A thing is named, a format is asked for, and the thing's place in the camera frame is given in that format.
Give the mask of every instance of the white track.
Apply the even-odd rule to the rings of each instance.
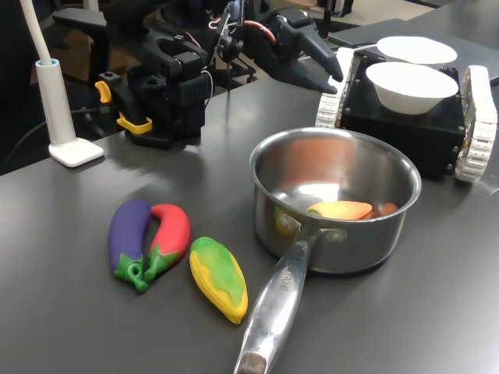
[[[355,51],[351,48],[339,48],[336,57],[342,68],[343,81],[338,82],[332,77],[329,78],[328,83],[336,87],[338,92],[336,94],[323,93],[320,98],[319,109],[317,110],[317,117],[315,120],[316,127],[326,127],[333,129],[339,127],[339,120],[341,119],[341,112],[343,102],[345,101],[346,92],[349,86],[350,74],[352,73],[352,62]]]
[[[489,162],[497,128],[497,111],[485,67],[472,65],[467,68],[461,94],[466,137],[458,155],[455,177],[477,182]]]

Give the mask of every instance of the white desk lamp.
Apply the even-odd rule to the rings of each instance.
[[[40,56],[36,68],[51,142],[48,146],[50,155],[70,168],[103,156],[102,148],[76,137],[59,61],[48,53],[31,0],[21,0],[21,6]]]

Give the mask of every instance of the red chili pepper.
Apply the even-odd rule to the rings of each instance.
[[[161,225],[149,250],[149,270],[144,277],[152,281],[156,274],[167,270],[186,252],[190,237],[190,223],[186,213],[171,204],[155,205],[153,216],[161,220]]]

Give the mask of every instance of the table surface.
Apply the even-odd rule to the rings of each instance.
[[[329,41],[340,45],[377,43],[384,37],[398,35],[421,36],[440,41],[454,48],[458,53],[458,58],[449,66],[456,68],[459,71],[459,76],[464,76],[466,69],[470,65],[483,65],[489,70],[492,84],[499,83],[499,51],[435,30],[433,23],[416,25],[402,19],[389,19],[367,26],[331,33],[329,34]],[[372,51],[381,55],[377,48]]]
[[[499,50],[499,1],[454,0],[407,21]]]
[[[248,159],[270,134],[312,125],[319,96],[251,83],[211,101],[199,146],[166,152],[118,134],[97,142],[104,161],[0,177],[2,372],[232,372],[246,321],[233,325],[203,296],[187,258],[138,295],[111,275],[108,226],[128,199],[178,204],[192,239],[233,252],[252,307],[276,259],[253,236]],[[424,181],[379,270],[309,274],[273,373],[497,373],[498,174],[495,152],[470,188]]]

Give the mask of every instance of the red wire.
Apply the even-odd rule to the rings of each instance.
[[[193,41],[193,43],[198,47],[198,48],[201,48],[200,44],[196,41],[196,39],[194,39],[194,37],[189,34],[187,31],[184,31],[187,35],[189,35],[190,37],[190,40]]]
[[[268,28],[266,28],[261,23],[256,22],[256,21],[244,21],[244,24],[247,25],[247,26],[258,27],[260,30],[262,30],[263,32],[265,32],[265,34],[272,41],[272,43],[274,43],[274,44],[276,43],[275,36],[272,34],[272,31],[270,31]]]

